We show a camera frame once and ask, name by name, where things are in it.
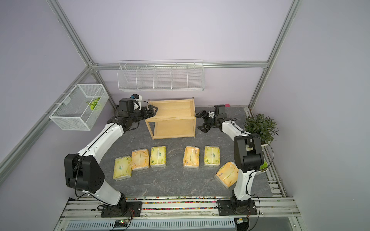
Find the light wooden two-tier shelf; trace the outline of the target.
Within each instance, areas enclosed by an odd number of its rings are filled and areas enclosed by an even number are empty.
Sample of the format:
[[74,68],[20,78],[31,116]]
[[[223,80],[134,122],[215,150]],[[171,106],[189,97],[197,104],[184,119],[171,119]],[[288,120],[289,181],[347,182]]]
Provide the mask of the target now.
[[150,101],[158,108],[145,123],[152,139],[188,138],[196,136],[194,99]]

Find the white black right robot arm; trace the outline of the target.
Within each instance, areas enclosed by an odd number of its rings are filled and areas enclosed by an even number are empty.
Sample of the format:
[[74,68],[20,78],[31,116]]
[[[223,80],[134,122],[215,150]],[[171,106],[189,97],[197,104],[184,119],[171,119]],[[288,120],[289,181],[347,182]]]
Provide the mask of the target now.
[[249,203],[254,177],[265,162],[261,145],[263,139],[256,133],[245,131],[227,117],[225,105],[216,105],[209,112],[203,110],[196,117],[203,119],[203,124],[198,126],[202,132],[207,133],[211,128],[218,128],[234,141],[234,161],[239,173],[231,202],[236,206]]

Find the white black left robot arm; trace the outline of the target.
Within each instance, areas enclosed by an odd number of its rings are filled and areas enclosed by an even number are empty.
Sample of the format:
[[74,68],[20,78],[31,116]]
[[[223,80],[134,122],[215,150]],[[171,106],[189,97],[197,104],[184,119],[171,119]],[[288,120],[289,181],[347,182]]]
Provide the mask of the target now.
[[103,130],[85,148],[64,159],[67,187],[76,192],[88,193],[102,202],[97,209],[102,212],[103,218],[140,216],[142,203],[127,204],[126,196],[107,183],[99,164],[112,144],[124,133],[131,131],[134,123],[139,124],[156,115],[156,106],[142,106],[142,102],[137,94],[121,99]]

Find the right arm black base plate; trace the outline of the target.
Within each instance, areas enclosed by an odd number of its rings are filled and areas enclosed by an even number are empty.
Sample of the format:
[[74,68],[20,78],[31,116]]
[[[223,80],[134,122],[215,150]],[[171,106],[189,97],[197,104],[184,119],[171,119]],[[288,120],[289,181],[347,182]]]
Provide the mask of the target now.
[[232,197],[229,200],[217,200],[216,208],[220,216],[250,216],[258,214],[255,202],[251,198],[248,200],[237,200],[235,197]]

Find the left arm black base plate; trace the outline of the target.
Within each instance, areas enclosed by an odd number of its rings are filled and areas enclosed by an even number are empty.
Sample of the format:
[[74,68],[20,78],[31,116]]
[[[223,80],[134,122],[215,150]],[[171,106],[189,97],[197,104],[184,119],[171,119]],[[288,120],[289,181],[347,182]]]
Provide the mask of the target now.
[[97,209],[102,218],[134,218],[140,216],[142,205],[141,201],[124,201],[117,206],[100,205]]

